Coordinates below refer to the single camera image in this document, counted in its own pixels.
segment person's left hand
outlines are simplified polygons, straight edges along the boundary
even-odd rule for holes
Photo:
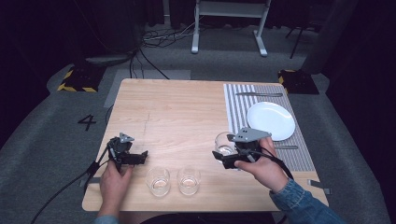
[[[128,166],[125,172],[119,173],[114,161],[107,163],[107,168],[100,180],[102,206],[98,216],[119,216],[122,200],[131,181],[133,166]]]

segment person's right hand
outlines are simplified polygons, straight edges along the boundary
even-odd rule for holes
[[[259,142],[261,147],[266,148],[276,156],[274,142],[271,137],[262,138]],[[234,165],[241,170],[253,174],[261,184],[271,189],[274,193],[280,192],[289,181],[288,177],[283,173],[282,168],[277,163],[265,157],[260,157],[253,163],[236,161]]]

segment wrist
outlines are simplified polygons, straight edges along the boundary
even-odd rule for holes
[[[283,188],[286,187],[286,185],[288,184],[289,179],[283,175],[281,178],[279,178],[277,181],[274,181],[272,186],[269,186],[269,189],[273,192],[273,193],[279,193]]]
[[[98,216],[113,216],[118,217],[120,212],[120,204],[113,202],[103,202],[100,207]]]

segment denim sleeve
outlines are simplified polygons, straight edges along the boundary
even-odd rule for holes
[[[270,197],[290,223],[345,223],[332,209],[292,179],[279,193],[270,192]]]
[[[97,217],[93,224],[120,224],[119,220],[113,216]]]

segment silver knife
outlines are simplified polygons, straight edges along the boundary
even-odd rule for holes
[[[279,97],[283,96],[283,93],[259,93],[259,92],[254,92],[254,91],[244,91],[244,92],[238,92],[235,95],[246,95],[246,96],[272,96],[272,97]]]
[[[276,146],[276,149],[298,149],[297,146]]]

